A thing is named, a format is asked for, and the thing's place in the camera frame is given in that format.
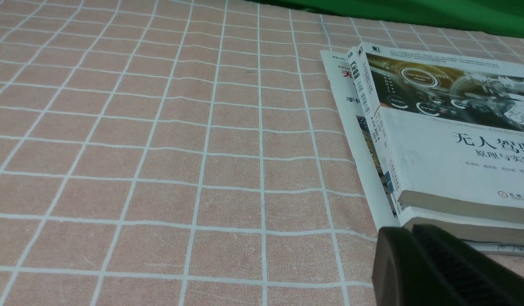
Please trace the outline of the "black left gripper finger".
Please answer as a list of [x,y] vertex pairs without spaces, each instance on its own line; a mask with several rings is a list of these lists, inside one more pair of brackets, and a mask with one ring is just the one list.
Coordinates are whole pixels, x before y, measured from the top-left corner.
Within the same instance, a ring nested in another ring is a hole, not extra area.
[[524,277],[435,225],[378,232],[378,306],[524,306]]

